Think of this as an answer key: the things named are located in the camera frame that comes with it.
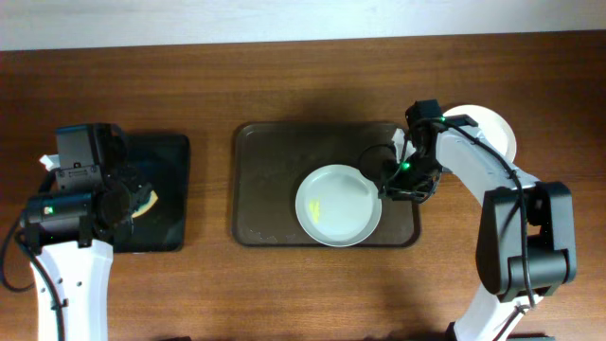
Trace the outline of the white plate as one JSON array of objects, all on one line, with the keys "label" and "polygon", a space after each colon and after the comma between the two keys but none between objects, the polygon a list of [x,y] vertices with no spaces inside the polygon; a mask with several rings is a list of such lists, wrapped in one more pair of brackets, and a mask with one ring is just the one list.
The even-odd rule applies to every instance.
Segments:
[{"label": "white plate", "polygon": [[514,132],[510,128],[505,129],[507,138],[506,158],[509,162],[513,162],[517,153],[517,141]]},{"label": "white plate", "polygon": [[472,118],[483,131],[489,143],[506,157],[507,138],[505,129],[511,129],[511,127],[499,114],[489,108],[473,104],[455,106],[444,114],[445,117],[461,115]]}]

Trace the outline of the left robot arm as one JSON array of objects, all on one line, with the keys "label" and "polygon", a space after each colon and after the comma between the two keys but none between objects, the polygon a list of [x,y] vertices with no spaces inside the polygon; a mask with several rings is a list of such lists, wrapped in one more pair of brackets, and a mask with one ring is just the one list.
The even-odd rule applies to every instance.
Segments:
[{"label": "left robot arm", "polygon": [[158,196],[128,163],[128,139],[115,124],[63,127],[56,141],[57,153],[39,160],[48,178],[15,236],[34,272],[38,337],[105,340],[114,244]]}]

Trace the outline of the green and yellow sponge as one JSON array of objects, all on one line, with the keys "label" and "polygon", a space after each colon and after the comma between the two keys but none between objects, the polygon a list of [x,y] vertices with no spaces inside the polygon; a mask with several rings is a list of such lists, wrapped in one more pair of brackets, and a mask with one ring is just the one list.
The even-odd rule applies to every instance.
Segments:
[{"label": "green and yellow sponge", "polygon": [[135,219],[146,214],[157,202],[158,196],[154,190],[150,192],[149,198],[141,204],[137,210],[132,214],[132,218]]}]

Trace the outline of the brown serving tray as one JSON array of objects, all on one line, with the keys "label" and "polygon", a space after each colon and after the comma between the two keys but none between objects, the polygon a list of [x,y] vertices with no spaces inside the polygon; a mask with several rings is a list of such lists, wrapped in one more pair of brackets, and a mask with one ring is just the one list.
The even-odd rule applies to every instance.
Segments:
[{"label": "brown serving tray", "polygon": [[[392,136],[398,129],[388,122],[269,122],[242,127],[236,136],[234,238],[247,246],[326,246],[313,240],[295,216],[299,185],[312,171],[333,164],[351,166],[375,184],[381,163],[394,158]],[[421,231],[418,206],[381,200],[377,228],[352,246],[413,245]]]}]

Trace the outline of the black plastic tray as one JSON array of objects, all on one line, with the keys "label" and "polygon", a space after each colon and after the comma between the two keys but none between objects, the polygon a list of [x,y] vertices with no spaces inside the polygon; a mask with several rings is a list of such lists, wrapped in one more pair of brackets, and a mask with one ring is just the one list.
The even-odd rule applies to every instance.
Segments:
[{"label": "black plastic tray", "polygon": [[176,252],[184,245],[190,145],[185,135],[128,137],[128,163],[151,184],[157,201],[116,234],[116,253]]}]

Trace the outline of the pale blue plate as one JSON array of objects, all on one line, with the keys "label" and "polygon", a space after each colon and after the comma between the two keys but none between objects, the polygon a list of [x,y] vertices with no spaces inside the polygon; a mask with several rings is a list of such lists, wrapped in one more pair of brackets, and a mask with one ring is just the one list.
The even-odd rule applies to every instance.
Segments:
[{"label": "pale blue plate", "polygon": [[327,165],[312,171],[299,185],[295,216],[316,242],[349,247],[366,240],[383,213],[373,182],[346,165]]}]

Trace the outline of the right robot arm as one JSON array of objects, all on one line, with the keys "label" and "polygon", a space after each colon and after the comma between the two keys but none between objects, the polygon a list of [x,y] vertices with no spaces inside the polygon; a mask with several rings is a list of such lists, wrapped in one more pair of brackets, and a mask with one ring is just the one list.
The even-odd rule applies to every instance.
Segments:
[{"label": "right robot arm", "polygon": [[505,340],[523,316],[577,273],[572,193],[542,182],[507,160],[479,123],[446,117],[434,99],[405,112],[408,129],[384,165],[379,195],[421,204],[444,171],[456,176],[482,208],[475,263],[480,285],[448,340]]}]

